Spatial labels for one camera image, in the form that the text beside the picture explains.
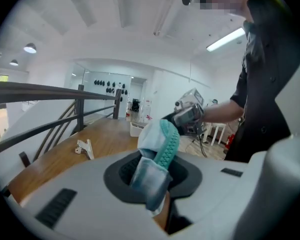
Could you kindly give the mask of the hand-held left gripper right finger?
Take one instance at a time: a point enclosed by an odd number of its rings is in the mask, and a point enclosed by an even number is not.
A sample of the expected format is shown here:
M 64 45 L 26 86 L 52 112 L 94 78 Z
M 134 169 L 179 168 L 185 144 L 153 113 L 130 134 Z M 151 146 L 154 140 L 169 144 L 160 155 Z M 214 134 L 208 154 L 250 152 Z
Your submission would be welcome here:
M 172 199 L 190 197 L 200 186 L 203 175 L 198 167 L 175 156 L 168 168 L 172 181 L 168 191 Z

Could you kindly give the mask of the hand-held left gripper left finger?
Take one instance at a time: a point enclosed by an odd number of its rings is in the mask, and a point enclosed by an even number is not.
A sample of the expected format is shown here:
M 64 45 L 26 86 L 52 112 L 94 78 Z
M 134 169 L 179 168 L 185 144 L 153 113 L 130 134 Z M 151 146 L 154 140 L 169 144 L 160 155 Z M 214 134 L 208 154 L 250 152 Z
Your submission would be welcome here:
M 141 155 L 127 155 L 122 157 L 109 165 L 103 174 L 103 181 L 107 189 L 124 203 L 146 203 L 145 195 L 130 187 L 130 182 L 141 157 Z

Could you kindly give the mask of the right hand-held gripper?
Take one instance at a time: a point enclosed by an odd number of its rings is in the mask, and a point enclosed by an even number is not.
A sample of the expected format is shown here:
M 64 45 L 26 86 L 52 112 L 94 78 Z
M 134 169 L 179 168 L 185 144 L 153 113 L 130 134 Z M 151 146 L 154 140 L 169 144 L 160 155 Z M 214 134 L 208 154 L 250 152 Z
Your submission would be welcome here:
M 181 130 L 181 135 L 201 135 L 204 132 L 203 105 L 203 97 L 193 88 L 175 102 L 174 112 L 162 119 L 173 122 Z

